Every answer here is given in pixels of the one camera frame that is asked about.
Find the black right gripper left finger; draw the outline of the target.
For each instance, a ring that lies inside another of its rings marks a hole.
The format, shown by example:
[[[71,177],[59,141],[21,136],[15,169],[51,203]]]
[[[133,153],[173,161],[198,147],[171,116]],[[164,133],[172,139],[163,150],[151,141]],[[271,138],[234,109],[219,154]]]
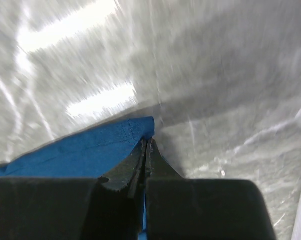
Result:
[[[98,178],[0,177],[0,240],[136,240],[146,141]]]

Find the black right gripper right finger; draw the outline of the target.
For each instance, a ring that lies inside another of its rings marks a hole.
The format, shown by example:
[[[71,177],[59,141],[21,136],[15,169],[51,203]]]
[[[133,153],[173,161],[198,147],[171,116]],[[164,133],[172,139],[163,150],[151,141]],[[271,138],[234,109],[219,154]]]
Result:
[[[250,180],[180,176],[154,139],[146,148],[146,231],[150,240],[273,240],[261,191]]]

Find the blue Mickey t-shirt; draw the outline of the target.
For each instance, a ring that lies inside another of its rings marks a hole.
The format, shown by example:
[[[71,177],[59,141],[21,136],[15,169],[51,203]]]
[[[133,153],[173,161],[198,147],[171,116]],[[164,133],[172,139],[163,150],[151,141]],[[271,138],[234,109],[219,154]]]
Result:
[[[0,166],[0,178],[98,178],[154,135],[151,116],[105,124],[70,135]]]

